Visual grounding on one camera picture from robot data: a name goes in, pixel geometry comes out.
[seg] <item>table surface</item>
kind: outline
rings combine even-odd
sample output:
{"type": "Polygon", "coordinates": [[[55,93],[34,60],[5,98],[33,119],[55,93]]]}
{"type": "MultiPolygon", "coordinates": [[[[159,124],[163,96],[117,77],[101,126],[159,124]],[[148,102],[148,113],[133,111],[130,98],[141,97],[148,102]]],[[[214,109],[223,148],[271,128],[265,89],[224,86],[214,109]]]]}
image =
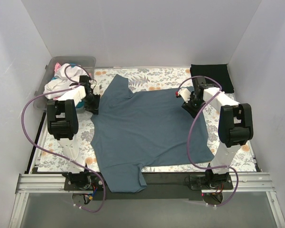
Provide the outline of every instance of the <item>table surface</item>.
{"type": "MultiPolygon", "coordinates": [[[[109,68],[97,69],[94,73],[94,78],[98,84],[101,84],[101,95],[108,87],[116,74],[129,79],[129,89],[133,92],[150,91],[177,88],[181,82],[186,78],[191,77],[188,68],[109,68]]],[[[192,86],[192,81],[189,80],[184,86],[192,86]]],[[[215,155],[219,146],[218,138],[218,123],[219,113],[212,107],[207,106],[204,111],[204,118],[209,133],[208,147],[215,155]]],[[[92,114],[89,112],[78,113],[79,131],[77,133],[77,140],[80,147],[82,157],[85,159],[88,167],[94,171],[99,171],[96,156],[91,146],[91,141],[94,135],[94,125],[91,121],[92,114]]],[[[47,132],[46,121],[44,123],[43,131],[38,144],[44,148],[62,154],[62,147],[54,139],[52,135],[47,132]]],[[[69,162],[60,157],[53,156],[46,152],[38,151],[37,163],[38,172],[64,172],[67,171],[69,162]]],[[[232,167],[237,171],[256,171],[254,160],[252,157],[252,149],[250,143],[242,146],[236,154],[232,167]]],[[[143,172],[193,172],[200,171],[190,164],[176,165],[176,166],[158,166],[158,167],[144,167],[143,172]]]]}

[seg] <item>wall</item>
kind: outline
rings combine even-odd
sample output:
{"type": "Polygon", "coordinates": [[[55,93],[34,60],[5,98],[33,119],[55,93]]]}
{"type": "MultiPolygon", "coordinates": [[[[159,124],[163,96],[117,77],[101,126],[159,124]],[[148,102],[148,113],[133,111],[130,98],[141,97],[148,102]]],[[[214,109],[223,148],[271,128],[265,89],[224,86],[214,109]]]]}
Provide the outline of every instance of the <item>wall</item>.
{"type": "MultiPolygon", "coordinates": [[[[22,133],[20,114],[34,96],[51,56],[20,0],[0,0],[0,228],[9,224],[18,174],[32,146],[22,133]]],[[[26,114],[35,138],[41,113],[26,114]]]]}
{"type": "Polygon", "coordinates": [[[261,0],[22,0],[52,56],[99,67],[226,64],[261,0]]]}
{"type": "Polygon", "coordinates": [[[237,99],[252,106],[252,146],[285,217],[285,1],[261,2],[229,71],[237,99]]]}

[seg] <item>black mat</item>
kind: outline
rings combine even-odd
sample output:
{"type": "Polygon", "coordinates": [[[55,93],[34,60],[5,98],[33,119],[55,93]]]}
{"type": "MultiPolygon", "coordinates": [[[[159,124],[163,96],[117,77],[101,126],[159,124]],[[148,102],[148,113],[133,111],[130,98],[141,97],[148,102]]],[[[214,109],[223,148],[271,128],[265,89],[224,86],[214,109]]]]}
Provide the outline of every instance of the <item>black mat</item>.
{"type": "Polygon", "coordinates": [[[222,90],[226,93],[233,93],[234,87],[232,85],[228,68],[226,64],[218,65],[191,65],[191,76],[207,76],[213,78],[221,86],[222,90]]]}

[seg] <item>white cloth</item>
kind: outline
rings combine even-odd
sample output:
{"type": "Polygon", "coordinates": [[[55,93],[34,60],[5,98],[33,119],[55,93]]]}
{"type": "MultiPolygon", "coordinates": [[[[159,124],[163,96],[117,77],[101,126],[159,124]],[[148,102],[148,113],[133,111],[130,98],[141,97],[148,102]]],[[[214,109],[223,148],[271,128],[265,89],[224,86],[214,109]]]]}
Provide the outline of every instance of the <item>white cloth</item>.
{"type": "MultiPolygon", "coordinates": [[[[68,66],[69,64],[63,64],[59,70],[55,73],[54,77],[57,79],[50,81],[44,86],[44,94],[48,92],[53,92],[53,91],[59,91],[63,89],[68,89],[70,84],[73,83],[70,80],[67,79],[64,73],[64,69],[68,66]]],[[[72,80],[79,82],[79,76],[80,75],[86,75],[86,72],[82,70],[80,67],[74,66],[74,67],[68,67],[66,69],[67,76],[71,78],[72,80]]],[[[55,93],[55,94],[49,94],[46,95],[47,99],[53,99],[58,96],[62,96],[66,92],[60,92],[60,93],[55,93]]]]}

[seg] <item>blue cloth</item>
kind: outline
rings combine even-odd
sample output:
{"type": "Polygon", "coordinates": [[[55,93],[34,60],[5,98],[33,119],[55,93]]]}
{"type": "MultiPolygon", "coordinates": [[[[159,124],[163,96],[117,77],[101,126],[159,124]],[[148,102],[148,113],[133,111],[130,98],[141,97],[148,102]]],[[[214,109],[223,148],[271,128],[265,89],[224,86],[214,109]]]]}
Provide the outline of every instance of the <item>blue cloth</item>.
{"type": "MultiPolygon", "coordinates": [[[[112,192],[138,192],[146,187],[144,166],[189,164],[186,141],[193,122],[175,97],[176,89],[132,93],[129,81],[116,75],[93,115],[91,142],[100,172],[112,192]]],[[[191,157],[210,162],[208,132],[200,115],[193,129],[191,157]]]]}

